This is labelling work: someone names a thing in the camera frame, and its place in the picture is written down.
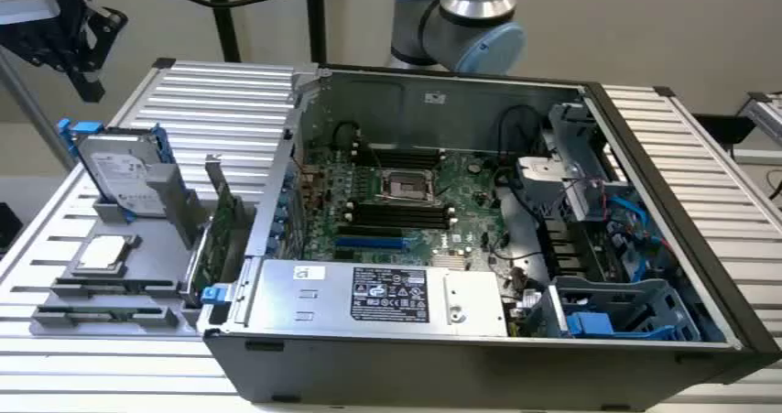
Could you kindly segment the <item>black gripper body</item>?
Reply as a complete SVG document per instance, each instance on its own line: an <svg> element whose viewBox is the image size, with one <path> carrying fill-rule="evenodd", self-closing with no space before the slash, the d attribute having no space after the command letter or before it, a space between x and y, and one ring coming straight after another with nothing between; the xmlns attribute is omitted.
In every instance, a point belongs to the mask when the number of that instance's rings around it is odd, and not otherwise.
<svg viewBox="0 0 782 413"><path fill-rule="evenodd" d="M1 0L1 46L28 61L21 55L23 42L67 44L86 6L87 0Z"/></svg>

